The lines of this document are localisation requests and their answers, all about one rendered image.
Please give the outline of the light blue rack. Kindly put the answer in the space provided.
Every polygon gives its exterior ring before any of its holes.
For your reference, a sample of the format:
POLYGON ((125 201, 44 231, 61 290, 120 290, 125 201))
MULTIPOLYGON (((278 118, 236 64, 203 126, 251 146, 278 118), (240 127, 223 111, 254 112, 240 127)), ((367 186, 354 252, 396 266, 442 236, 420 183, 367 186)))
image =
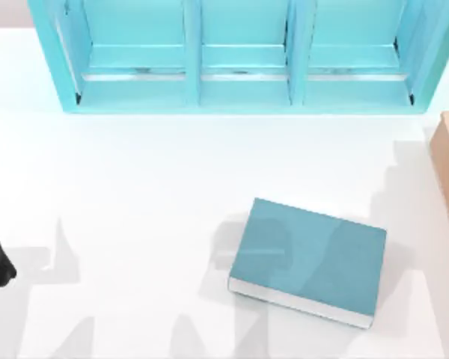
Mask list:
POLYGON ((82 114, 420 114, 449 0, 27 0, 82 114))

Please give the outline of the blue book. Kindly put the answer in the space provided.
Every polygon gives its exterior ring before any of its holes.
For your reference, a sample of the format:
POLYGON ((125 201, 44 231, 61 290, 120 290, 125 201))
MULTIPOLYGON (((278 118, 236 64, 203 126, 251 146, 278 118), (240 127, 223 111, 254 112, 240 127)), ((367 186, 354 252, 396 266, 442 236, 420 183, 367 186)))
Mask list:
POLYGON ((231 292, 357 328, 376 314, 386 230, 254 199, 231 292))

